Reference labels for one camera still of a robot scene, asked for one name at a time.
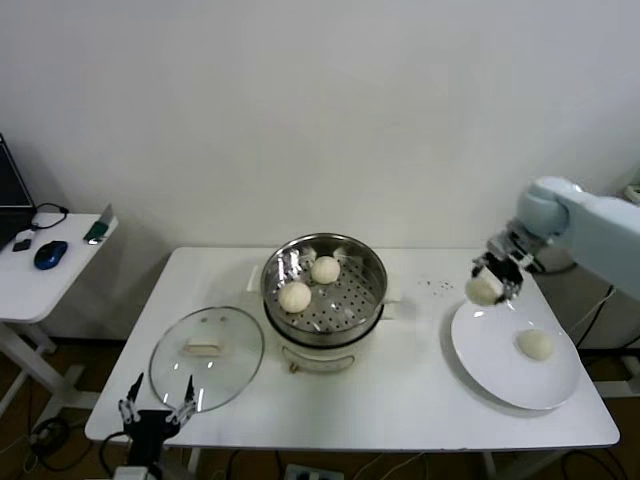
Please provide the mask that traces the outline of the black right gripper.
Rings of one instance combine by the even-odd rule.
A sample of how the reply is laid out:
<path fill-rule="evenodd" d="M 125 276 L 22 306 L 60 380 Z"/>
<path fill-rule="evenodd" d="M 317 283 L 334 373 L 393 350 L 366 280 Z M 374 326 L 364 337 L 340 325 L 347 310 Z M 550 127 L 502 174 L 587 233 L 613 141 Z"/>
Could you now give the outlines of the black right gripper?
<path fill-rule="evenodd" d="M 491 272 L 502 283 L 497 303 L 511 302 L 518 297 L 523 286 L 521 263 L 529 258 L 528 232 L 523 226 L 506 226 L 487 241 L 487 253 L 475 258 L 471 277 L 484 270 Z"/>

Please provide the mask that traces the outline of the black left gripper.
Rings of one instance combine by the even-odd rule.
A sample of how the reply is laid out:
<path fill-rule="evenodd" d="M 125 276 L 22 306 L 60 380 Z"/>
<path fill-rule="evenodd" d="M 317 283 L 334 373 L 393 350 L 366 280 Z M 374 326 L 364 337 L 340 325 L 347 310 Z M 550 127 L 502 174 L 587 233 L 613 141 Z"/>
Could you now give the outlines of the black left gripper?
<path fill-rule="evenodd" d="M 196 413 L 193 376 L 189 377 L 183 403 L 170 410 L 141 410 L 136 399 L 143 382 L 140 373 L 124 399 L 118 402 L 123 429 L 131 440 L 128 465 L 154 465 L 161 456 L 163 444 L 176 435 L 176 425 L 185 425 Z"/>

